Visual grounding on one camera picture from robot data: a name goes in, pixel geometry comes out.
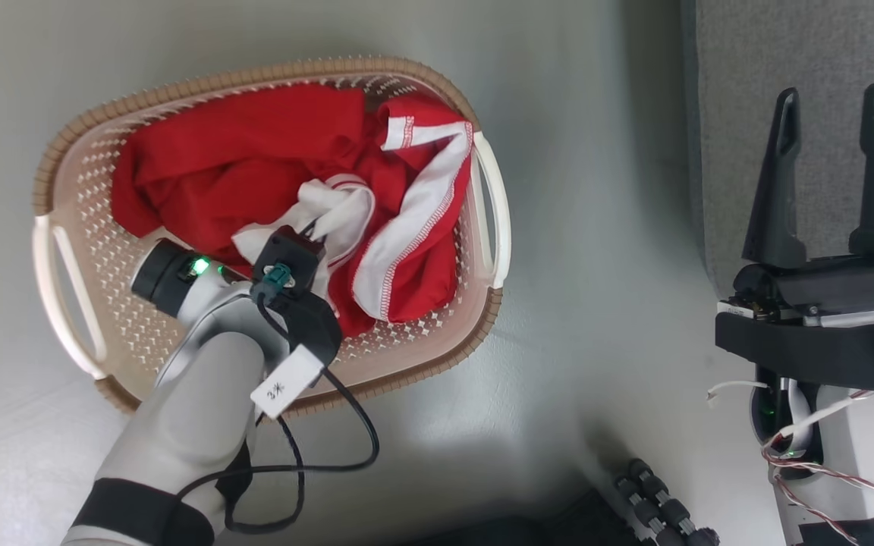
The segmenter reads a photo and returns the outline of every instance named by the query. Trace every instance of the black cable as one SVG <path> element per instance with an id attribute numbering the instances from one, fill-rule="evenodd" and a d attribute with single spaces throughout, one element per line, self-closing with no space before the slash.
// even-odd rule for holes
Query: black cable
<path id="1" fill-rule="evenodd" d="M 278 335 L 285 337 L 288 339 L 288 332 L 285 331 L 278 322 L 275 322 L 275 319 L 268 313 L 268 308 L 264 305 L 263 295 L 259 295 L 256 304 L 258 305 L 259 311 L 265 322 L 268 322 L 268 325 L 272 326 Z M 282 425 L 282 431 L 285 432 L 285 437 L 288 438 L 289 446 L 292 446 L 292 453 L 295 455 L 296 464 L 267 464 L 267 466 L 251 466 L 247 467 L 247 469 L 232 469 L 232 470 L 221 470 L 218 472 L 213 472 L 211 474 L 207 474 L 194 480 L 190 484 L 187 484 L 184 488 L 182 488 L 177 495 L 174 496 L 174 507 L 168 512 L 167 519 L 165 521 L 164 529 L 167 529 L 167 522 L 170 522 L 170 519 L 174 515 L 174 511 L 177 510 L 177 505 L 181 503 L 184 497 L 187 497 L 191 491 L 196 490 L 198 487 L 203 486 L 209 482 L 214 482 L 215 480 L 221 480 L 223 478 L 230 478 L 235 476 L 244 476 L 246 474 L 267 474 L 270 472 L 297 472 L 302 474 L 303 472 L 330 472 L 330 473 L 340 473 L 340 472 L 355 472 L 357 470 L 367 469 L 367 467 L 374 464 L 379 457 L 379 436 L 377 435 L 377 431 L 373 422 L 370 419 L 370 416 L 366 414 L 366 410 L 364 410 L 363 406 L 360 405 L 360 401 L 357 400 L 353 396 L 353 393 L 350 392 L 349 388 L 344 386 L 343 381 L 340 381 L 339 378 L 336 377 L 331 371 L 329 371 L 328 367 L 322 370 L 322 375 L 325 376 L 325 379 L 329 381 L 330 384 L 339 394 L 342 394 L 342 397 L 349 402 L 350 406 L 353 407 L 353 411 L 357 413 L 357 417 L 360 417 L 360 421 L 363 422 L 363 426 L 365 426 L 366 431 L 370 436 L 371 443 L 371 452 L 370 456 L 366 458 L 366 460 L 362 460 L 360 463 L 353 464 L 302 464 L 302 455 L 298 450 L 298 445 L 295 444 L 295 438 L 292 438 L 291 432 L 288 431 L 288 426 L 285 425 L 285 421 L 278 417 L 280 424 Z M 304 502 L 305 494 L 304 494 L 304 481 L 300 480 L 299 487 L 299 498 L 295 504 L 295 512 L 291 516 L 285 519 L 280 519 L 278 522 L 272 522 L 272 524 L 262 524 L 262 525 L 247 525 L 247 524 L 239 524 L 239 522 L 230 522 L 233 526 L 245 526 L 245 529 L 269 529 L 271 531 L 264 532 L 277 532 L 282 529 L 287 528 L 287 526 L 291 525 L 292 522 L 298 518 L 298 513 L 301 512 L 301 507 Z M 229 524 L 228 514 L 225 515 L 225 526 L 231 529 Z M 264 532 L 252 532 L 249 531 L 251 535 L 261 535 Z"/>

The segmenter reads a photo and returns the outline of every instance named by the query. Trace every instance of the red fabric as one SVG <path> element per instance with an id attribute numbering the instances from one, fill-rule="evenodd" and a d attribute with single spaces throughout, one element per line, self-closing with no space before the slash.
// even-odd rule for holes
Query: red fabric
<path id="1" fill-rule="evenodd" d="M 242 272 L 250 266 L 231 236 L 247 224 L 271 224 L 296 202 L 307 180 L 355 173 L 377 208 L 360 251 L 330 280 L 344 335 L 373 328 L 351 296 L 351 279 L 372 234 L 400 211 L 410 182 L 443 144 L 382 152 L 386 118 L 430 111 L 460 118 L 422 96 L 386 101 L 366 113 L 359 89 L 287 86 L 212 100 L 142 127 L 122 146 L 112 175 L 112 217 L 137 237 L 164 227 L 198 252 Z M 445 305 L 457 289 L 452 228 L 464 191 L 444 220 L 398 266 L 391 321 L 408 321 Z"/>

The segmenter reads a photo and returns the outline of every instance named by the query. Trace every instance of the red clothing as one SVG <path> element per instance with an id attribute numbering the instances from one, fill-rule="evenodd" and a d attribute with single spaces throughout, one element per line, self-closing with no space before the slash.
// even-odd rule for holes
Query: red clothing
<path id="1" fill-rule="evenodd" d="M 344 334 L 355 335 L 375 319 L 410 321 L 454 297 L 452 231 L 470 180 L 470 135 L 470 124 L 420 94 L 367 113 L 359 89 L 247 91 L 131 135 L 112 175 L 112 215 L 137 237 L 163 225 L 247 272 L 236 231 L 278 220 L 307 180 L 360 176 L 376 208 L 366 239 L 329 285 Z"/>

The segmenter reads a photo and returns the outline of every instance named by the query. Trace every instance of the gray sofa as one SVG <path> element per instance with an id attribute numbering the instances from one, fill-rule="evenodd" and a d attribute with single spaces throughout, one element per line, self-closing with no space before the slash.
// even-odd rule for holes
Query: gray sofa
<path id="1" fill-rule="evenodd" d="M 693 217 L 708 274 L 731 293 L 778 93 L 797 87 L 798 236 L 847 253 L 859 224 L 861 96 L 874 82 L 874 1 L 684 0 Z"/>

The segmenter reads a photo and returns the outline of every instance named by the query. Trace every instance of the white label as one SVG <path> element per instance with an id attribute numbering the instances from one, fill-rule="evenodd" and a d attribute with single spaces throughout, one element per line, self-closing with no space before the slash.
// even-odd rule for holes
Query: white label
<path id="1" fill-rule="evenodd" d="M 277 418 L 288 408 L 288 404 L 292 404 L 319 377 L 323 367 L 322 360 L 299 345 L 252 391 L 252 401 L 265 415 L 272 419 Z"/>
<path id="2" fill-rule="evenodd" d="M 731 313 L 732 315 L 738 315 L 738 317 L 744 317 L 746 319 L 753 319 L 753 310 L 746 309 L 744 307 L 737 307 L 736 305 L 731 305 L 725 301 L 717 302 L 717 313 Z"/>

